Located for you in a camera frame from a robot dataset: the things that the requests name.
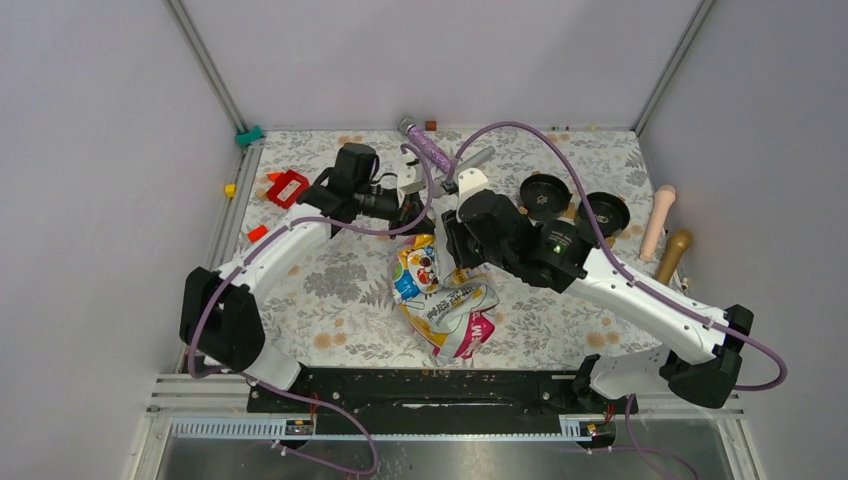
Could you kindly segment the cat food bag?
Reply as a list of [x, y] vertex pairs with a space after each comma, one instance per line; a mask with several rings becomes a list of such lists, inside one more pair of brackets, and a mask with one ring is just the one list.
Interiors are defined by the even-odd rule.
[[485, 268], [437, 273], [432, 235], [416, 235], [396, 251], [389, 267], [393, 298], [409, 324], [445, 365], [470, 359], [496, 330], [499, 297]]

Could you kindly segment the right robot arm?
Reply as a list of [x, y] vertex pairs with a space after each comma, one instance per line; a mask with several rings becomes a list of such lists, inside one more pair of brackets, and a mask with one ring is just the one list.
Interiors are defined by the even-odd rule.
[[619, 357], [587, 356], [573, 384], [575, 402], [597, 412], [630, 394], [670, 392], [719, 409], [736, 386], [750, 310], [694, 302], [640, 272], [621, 271], [584, 225], [534, 223], [504, 195], [481, 190], [436, 221], [442, 252], [460, 268], [497, 267], [532, 287], [595, 303], [660, 341]]

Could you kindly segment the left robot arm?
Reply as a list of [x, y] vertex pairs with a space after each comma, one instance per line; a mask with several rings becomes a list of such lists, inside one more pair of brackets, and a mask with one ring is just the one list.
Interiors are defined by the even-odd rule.
[[401, 147], [407, 172], [396, 185], [375, 181], [380, 159], [365, 144], [344, 144], [335, 163], [301, 190], [283, 219], [242, 254], [214, 270], [198, 267], [187, 277], [179, 337], [187, 345], [189, 374], [196, 378], [224, 370], [262, 382], [288, 411], [309, 401], [310, 385], [299, 377], [302, 365], [270, 340], [259, 312], [268, 294], [308, 253], [341, 230], [362, 234], [358, 216], [385, 220], [386, 235], [424, 233], [433, 223], [433, 175], [425, 155]]

